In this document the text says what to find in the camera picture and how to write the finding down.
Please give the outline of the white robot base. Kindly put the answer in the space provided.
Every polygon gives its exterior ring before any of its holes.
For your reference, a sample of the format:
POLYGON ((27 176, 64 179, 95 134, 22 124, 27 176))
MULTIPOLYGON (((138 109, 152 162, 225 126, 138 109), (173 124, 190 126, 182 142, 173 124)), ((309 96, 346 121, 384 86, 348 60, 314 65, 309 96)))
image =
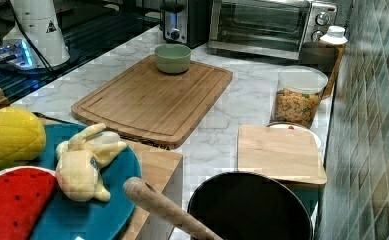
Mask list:
POLYGON ((56 68, 70 59, 53 0, 10 0, 15 26, 3 38, 17 45, 10 64, 21 70, 56 68))

